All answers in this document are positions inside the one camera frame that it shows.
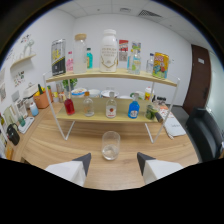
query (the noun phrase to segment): brown door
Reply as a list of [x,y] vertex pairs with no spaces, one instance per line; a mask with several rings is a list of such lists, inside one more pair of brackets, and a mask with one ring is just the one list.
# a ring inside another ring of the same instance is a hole
[[188,92],[183,104],[190,115],[194,107],[205,107],[211,82],[211,63],[209,52],[203,47],[192,47],[192,71]]

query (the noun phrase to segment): black chair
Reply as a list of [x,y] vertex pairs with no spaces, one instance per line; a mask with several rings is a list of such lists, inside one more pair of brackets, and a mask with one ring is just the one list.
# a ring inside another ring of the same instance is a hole
[[202,162],[218,159],[223,137],[214,118],[204,108],[194,108],[186,128],[193,138]]

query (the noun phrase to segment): clear glass cup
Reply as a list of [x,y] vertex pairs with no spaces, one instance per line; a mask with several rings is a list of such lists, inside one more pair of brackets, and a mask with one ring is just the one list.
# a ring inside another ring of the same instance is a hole
[[20,125],[21,125],[22,127],[26,124],[26,122],[25,122],[25,120],[24,120],[24,118],[23,118],[22,115],[19,116],[18,120],[19,120],[19,123],[20,123]]
[[120,151],[120,135],[114,131],[104,133],[102,137],[102,154],[107,160],[117,158]]

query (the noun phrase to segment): table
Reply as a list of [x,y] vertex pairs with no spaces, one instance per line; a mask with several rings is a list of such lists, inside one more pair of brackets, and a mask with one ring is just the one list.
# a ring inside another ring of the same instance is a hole
[[[63,107],[52,104],[55,113]],[[102,190],[123,190],[144,186],[144,180],[137,161],[137,152],[158,160],[180,163],[183,167],[198,163],[194,147],[187,135],[170,139],[163,129],[158,140],[152,144],[145,124],[107,124],[76,122],[65,141],[55,123],[50,107],[39,110],[27,133],[20,134],[21,140],[15,147],[14,161],[28,162],[41,169],[56,163],[71,161],[91,153],[92,159],[85,188]],[[71,121],[60,121],[64,133]],[[154,137],[161,124],[148,123]],[[120,153],[116,160],[107,161],[101,153],[102,135],[116,131],[121,136]]]

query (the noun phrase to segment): shelf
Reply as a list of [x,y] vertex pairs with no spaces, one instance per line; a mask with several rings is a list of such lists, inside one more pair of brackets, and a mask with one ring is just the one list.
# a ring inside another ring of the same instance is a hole
[[131,99],[115,99],[117,102],[117,114],[115,118],[106,117],[106,102],[109,98],[91,98],[93,100],[94,115],[92,117],[86,117],[83,114],[83,98],[72,98],[75,114],[67,115],[65,107],[63,107],[56,118],[58,120],[67,121],[80,121],[80,122],[101,122],[101,123],[150,123],[158,122],[156,118],[154,120],[148,120],[144,114],[146,106],[149,104],[148,100],[139,100],[140,110],[136,119],[128,117],[129,104],[133,101]]
[[28,56],[28,57],[25,57],[25,58],[22,58],[22,59],[20,59],[20,60],[18,60],[18,61],[15,61],[15,62],[11,65],[10,68],[12,68],[13,66],[19,64],[19,63],[22,62],[22,61],[25,61],[25,60],[27,60],[27,59],[29,59],[29,58],[34,57],[34,56],[36,56],[36,54],[32,54],[32,55],[30,55],[30,56]]
[[152,76],[145,71],[141,71],[140,75],[129,74],[127,69],[118,68],[117,72],[100,72],[99,68],[93,68],[92,70],[87,70],[86,73],[82,74],[74,74],[74,73],[64,73],[62,75],[52,76],[51,78],[47,79],[46,82],[55,82],[65,79],[73,79],[73,78],[124,78],[124,79],[137,79],[137,80],[145,80],[150,82],[157,82],[169,86],[177,86],[176,83],[168,80],[168,79],[159,79]]

